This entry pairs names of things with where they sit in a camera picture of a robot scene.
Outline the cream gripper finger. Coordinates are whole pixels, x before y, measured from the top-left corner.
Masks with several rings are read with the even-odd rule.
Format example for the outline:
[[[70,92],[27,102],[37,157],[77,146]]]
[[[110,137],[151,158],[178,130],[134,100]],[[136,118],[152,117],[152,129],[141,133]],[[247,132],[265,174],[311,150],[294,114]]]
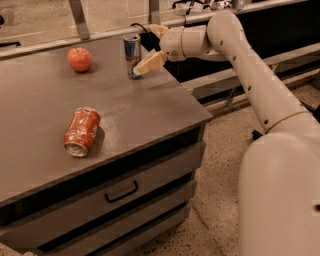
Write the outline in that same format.
[[[144,75],[150,71],[160,68],[167,61],[166,54],[160,50],[151,50],[146,56],[133,68],[135,75]]]
[[[163,34],[169,30],[169,28],[167,26],[162,26],[162,25],[158,25],[158,24],[151,24],[150,30],[157,38],[161,38],[163,36]]]

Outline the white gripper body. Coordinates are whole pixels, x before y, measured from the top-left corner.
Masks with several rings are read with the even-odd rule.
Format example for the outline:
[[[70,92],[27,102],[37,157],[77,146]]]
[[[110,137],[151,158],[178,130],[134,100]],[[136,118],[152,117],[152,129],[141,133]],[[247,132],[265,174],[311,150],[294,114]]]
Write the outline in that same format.
[[[182,49],[183,31],[183,26],[170,28],[160,39],[159,46],[171,62],[184,61],[186,59]]]

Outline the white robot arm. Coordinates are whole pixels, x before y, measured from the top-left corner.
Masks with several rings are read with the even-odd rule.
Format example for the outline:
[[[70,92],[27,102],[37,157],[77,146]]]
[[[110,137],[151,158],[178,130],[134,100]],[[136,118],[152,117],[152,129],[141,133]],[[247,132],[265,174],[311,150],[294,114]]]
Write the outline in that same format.
[[[232,12],[216,12],[205,26],[150,29],[160,48],[135,73],[190,57],[229,61],[264,130],[240,165],[239,256],[320,256],[320,123],[252,49]]]

